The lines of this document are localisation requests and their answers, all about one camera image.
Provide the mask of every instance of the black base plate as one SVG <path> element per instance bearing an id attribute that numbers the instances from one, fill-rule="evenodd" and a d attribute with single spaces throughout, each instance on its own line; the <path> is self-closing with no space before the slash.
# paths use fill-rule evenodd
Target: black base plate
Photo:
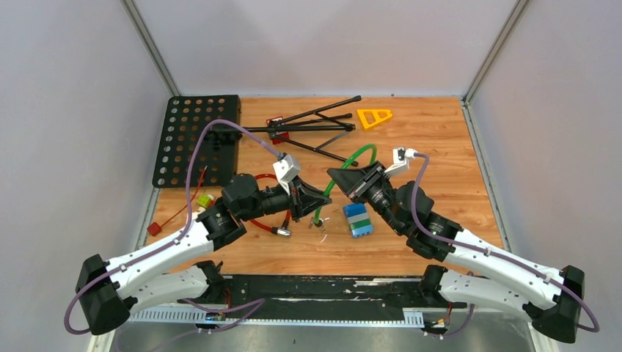
<path id="1" fill-rule="evenodd" d="M 153 171 L 153 186 L 184 187 L 188 163 L 203 128 L 215 119 L 239 124 L 240 113 L 241 102 L 238 95 L 170 98 Z M 198 184 L 205 167 L 207 171 L 203 180 L 204 186 L 225 186 L 237 171 L 236 138 L 215 140 L 209 137 L 208 134 L 194 161 L 190 178 L 192 187 Z"/>

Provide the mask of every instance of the red wire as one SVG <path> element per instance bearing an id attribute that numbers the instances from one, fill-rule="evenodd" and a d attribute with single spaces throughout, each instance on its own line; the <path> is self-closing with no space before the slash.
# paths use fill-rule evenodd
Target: red wire
<path id="1" fill-rule="evenodd" d="M 262 178 L 271 178 L 272 180 L 276 180 L 277 176 L 273 175 L 273 174 L 258 174 L 255 176 L 256 180 L 261 180 Z M 291 212 L 288 210 L 288 212 L 285 214 L 285 221 L 290 221 L 291 218 Z M 256 227 L 259 227 L 262 230 L 268 231 L 269 233 L 272 233 L 272 227 L 269 227 L 268 225 L 262 224 L 259 221 L 255 220 L 255 219 L 250 219 L 249 220 L 251 222 L 251 224 L 255 225 Z"/>
<path id="2" fill-rule="evenodd" d="M 190 199 L 191 201 L 194 200 L 194 198 L 197 196 L 197 193 L 199 193 L 199 189 L 201 188 L 201 184 L 203 183 L 203 176 L 205 176 L 205 171 L 208 168 L 205 167 L 203 169 L 203 172 L 201 172 L 201 177 L 199 177 L 199 184 L 197 185 L 197 189 L 194 190 L 194 194 L 192 194 L 192 198 Z M 171 220 L 173 220 L 177 215 L 179 215 L 182 211 L 184 211 L 186 208 L 188 207 L 188 205 L 184 205 L 183 208 L 181 208 L 177 213 L 175 213 L 173 216 L 171 216 L 170 218 L 168 218 L 168 220 L 166 220 L 165 222 L 162 223 L 162 225 L 160 225 L 160 228 L 164 227 L 166 224 L 168 224 L 169 222 L 171 222 Z"/>

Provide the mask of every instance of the green cable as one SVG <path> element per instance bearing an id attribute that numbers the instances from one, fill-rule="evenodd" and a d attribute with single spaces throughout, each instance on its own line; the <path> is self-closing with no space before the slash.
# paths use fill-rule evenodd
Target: green cable
<path id="1" fill-rule="evenodd" d="M 352 165 L 352 163 L 358 159 L 358 157 L 361 156 L 361 154 L 363 154 L 364 152 L 366 152 L 367 150 L 371 149 L 371 158 L 370 158 L 370 165 L 373 164 L 374 161 L 376 161 L 376 145 L 375 144 L 366 144 L 363 147 L 361 147 L 361 149 L 357 150 L 356 152 L 354 152 L 354 154 L 352 154 L 352 156 L 350 158 L 348 158 L 348 160 L 345 161 L 345 163 L 343 163 L 343 165 L 341 166 L 342 169 L 347 169 L 350 165 Z M 328 197 L 330 195 L 330 192 L 332 190 L 332 188 L 334 187 L 334 181 L 331 180 L 331 182 L 329 183 L 329 185 L 326 187 L 326 189 L 324 190 L 323 195 L 325 197 Z M 320 221 L 320 212 L 322 211 L 322 208 L 318 208 L 315 211 L 315 216 L 313 217 L 313 223 L 317 224 Z"/>

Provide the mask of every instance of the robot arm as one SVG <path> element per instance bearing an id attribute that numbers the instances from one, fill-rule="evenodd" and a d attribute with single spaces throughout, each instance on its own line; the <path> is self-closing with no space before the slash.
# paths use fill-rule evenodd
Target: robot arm
<path id="1" fill-rule="evenodd" d="M 86 259 L 76 292 L 109 274 L 79 298 L 92 334 L 104 334 L 123 324 L 132 313 L 182 298 L 217 297 L 224 283 L 219 265 L 201 262 L 189 270 L 163 274 L 192 258 L 214 252 L 246 233 L 242 221 L 289 210 L 299 219 L 330 204 L 322 191 L 298 177 L 299 166 L 290 155 L 274 164 L 280 170 L 279 185 L 260 190 L 252 175 L 236 175 L 214 205 L 195 213 L 181 237 L 179 230 L 135 252 L 102 260 L 99 254 Z M 130 263 L 136 258 L 139 262 Z"/>
<path id="2" fill-rule="evenodd" d="M 406 245 L 418 255 L 459 265 L 488 278 L 461 276 L 443 267 L 428 267 L 431 272 L 426 271 L 422 281 L 423 291 L 427 294 L 446 301 L 497 308 L 532 320 L 534 328 L 551 338 L 573 342 L 581 306 L 550 281 L 563 283 L 582 297 L 583 272 L 572 266 L 562 271 L 549 268 L 487 243 L 460 224 L 434 213 L 434 201 L 421 188 L 415 190 L 414 181 L 393 188 L 389 178 L 406 171 L 408 159 L 415 154 L 412 149 L 395 148 L 394 164 L 388 168 L 375 162 L 361 169 L 329 169 L 328 173 L 350 200 L 369 203 L 395 233 L 405 235 Z M 411 202 L 413 194 L 416 199 Z M 428 232 L 449 240 L 449 243 L 425 234 L 415 223 L 413 213 Z M 483 248 L 486 253 L 454 245 L 454 242 Z M 512 263 L 501 258 L 504 256 Z M 539 272 L 544 279 L 517 263 Z"/>

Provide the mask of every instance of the black bracket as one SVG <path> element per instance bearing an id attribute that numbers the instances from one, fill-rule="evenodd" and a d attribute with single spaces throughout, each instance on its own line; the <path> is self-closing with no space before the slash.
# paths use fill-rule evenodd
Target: black bracket
<path id="1" fill-rule="evenodd" d="M 266 132 L 270 139 L 273 139 L 273 140 L 278 139 L 282 142 L 293 144 L 297 147 L 310 150 L 314 153 L 318 153 L 324 156 L 328 156 L 329 158 L 333 158 L 333 159 L 345 162 L 347 160 L 346 158 L 335 155 L 333 153 L 326 152 L 323 148 L 331 144 L 332 142 L 340 139 L 341 137 L 346 136 L 348 133 L 356 130 L 355 124 L 341 121 L 344 119 L 351 119 L 352 114 L 348 113 L 348 114 L 328 117 L 322 114 L 322 112 L 336 108 L 338 106 L 343 106 L 345 104 L 360 101 L 360 100 L 361 100 L 361 96 L 357 95 L 356 97 L 342 100 L 340 102 L 333 103 L 327 106 L 322 106 L 321 108 L 309 110 L 309 111 L 306 111 L 306 112 L 303 112 L 301 114 L 297 114 L 291 117 L 286 117 L 279 121 L 271 121 L 266 127 L 244 127 L 244 128 L 247 129 L 249 132 L 253 132 L 253 133 Z M 301 119 L 302 117 L 307 117 L 307 116 L 312 116 L 312 115 L 319 117 L 319 119 L 293 122 L 295 120 Z M 223 125 L 214 126 L 214 130 L 217 132 L 218 136 L 221 136 L 223 134 L 226 135 L 229 133 L 234 133 L 235 135 L 239 135 L 240 133 L 238 130 L 234 128 L 231 128 L 229 126 L 223 126 Z M 326 142 L 318 145 L 317 147 L 311 147 L 307 144 L 294 141 L 293 139 L 284 137 L 279 134 L 281 132 L 318 132 L 318 131 L 341 131 L 341 133 L 337 134 L 335 137 L 327 140 Z M 355 161 L 352 163 L 352 165 L 358 166 L 359 164 Z"/>

